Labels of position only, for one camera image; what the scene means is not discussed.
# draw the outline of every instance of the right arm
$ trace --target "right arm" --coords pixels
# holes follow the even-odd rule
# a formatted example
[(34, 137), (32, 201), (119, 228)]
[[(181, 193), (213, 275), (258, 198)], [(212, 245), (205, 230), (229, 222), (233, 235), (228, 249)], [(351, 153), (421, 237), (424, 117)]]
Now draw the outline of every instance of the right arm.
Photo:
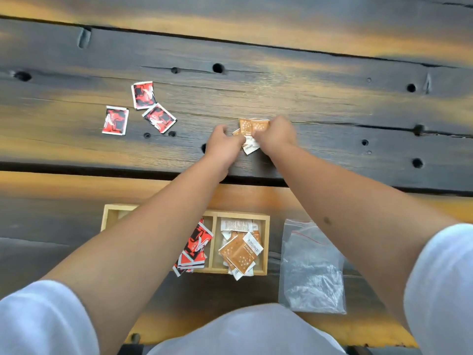
[(311, 219), (408, 328), (403, 299), (412, 268), (425, 244), (459, 221), (311, 155), (297, 146), (296, 132), (282, 116), (254, 137)]

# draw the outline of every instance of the skin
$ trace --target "skin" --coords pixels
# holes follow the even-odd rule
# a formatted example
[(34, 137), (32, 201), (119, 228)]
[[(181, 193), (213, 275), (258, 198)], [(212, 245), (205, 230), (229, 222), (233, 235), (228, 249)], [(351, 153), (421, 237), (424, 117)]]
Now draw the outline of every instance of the skin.
[[(80, 298), (101, 354), (118, 352), (239, 154), (245, 137), (224, 132), (217, 126), (200, 161), (43, 278)], [(307, 153), (284, 117), (254, 137), (311, 218), (407, 328), (404, 289), (416, 259), (434, 234), (458, 221)]]

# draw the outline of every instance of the hand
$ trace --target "hand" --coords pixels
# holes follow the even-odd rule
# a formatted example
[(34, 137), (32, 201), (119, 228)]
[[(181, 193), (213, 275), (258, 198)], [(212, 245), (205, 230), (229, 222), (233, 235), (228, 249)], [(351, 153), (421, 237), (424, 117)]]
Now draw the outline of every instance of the hand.
[(253, 132), (253, 138), (259, 143), (261, 150), (271, 157), (280, 147), (297, 145), (296, 130), (290, 120), (277, 116), (270, 121), (266, 131)]
[(222, 179), (228, 174), (228, 168), (237, 159), (241, 146), (246, 138), (242, 134), (236, 136), (226, 136), (227, 126), (219, 124), (215, 127), (207, 141), (205, 155), (203, 158), (211, 161), (213, 165), (221, 167)]

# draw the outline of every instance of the left arm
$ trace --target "left arm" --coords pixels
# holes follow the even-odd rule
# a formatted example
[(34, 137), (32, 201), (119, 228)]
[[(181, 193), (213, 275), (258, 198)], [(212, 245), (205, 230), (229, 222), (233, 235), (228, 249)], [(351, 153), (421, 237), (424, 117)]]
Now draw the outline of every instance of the left arm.
[(224, 131), (217, 126), (197, 163), (44, 276), (82, 301), (101, 354), (118, 352), (235, 161), (245, 137)]

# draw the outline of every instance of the stack of packets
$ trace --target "stack of packets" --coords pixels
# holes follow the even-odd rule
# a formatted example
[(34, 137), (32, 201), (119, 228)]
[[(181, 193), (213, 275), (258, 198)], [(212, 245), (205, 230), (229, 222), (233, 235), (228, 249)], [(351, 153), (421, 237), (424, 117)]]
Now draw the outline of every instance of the stack of packets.
[(207, 259), (204, 247), (213, 238), (213, 234), (205, 227), (203, 221), (202, 218), (198, 222), (184, 250), (173, 265), (173, 271), (177, 276), (181, 276), (183, 272), (193, 273), (194, 269), (204, 268)]
[(220, 230), (224, 244), (219, 249), (228, 273), (236, 280), (253, 276), (254, 262), (263, 251), (258, 224), (252, 220), (222, 218)]
[[(138, 82), (132, 85), (133, 105), (135, 109), (146, 109), (143, 118), (160, 133), (166, 132), (177, 119), (163, 106), (156, 102), (153, 81)], [(128, 108), (107, 106), (105, 124), (102, 133), (125, 136), (128, 122)]]
[(233, 135), (242, 134), (246, 141), (242, 146), (243, 151), (248, 155), (259, 149), (260, 145), (252, 137), (254, 131), (266, 131), (269, 126), (269, 120), (261, 120), (258, 118), (240, 118), (240, 128), (233, 132)]

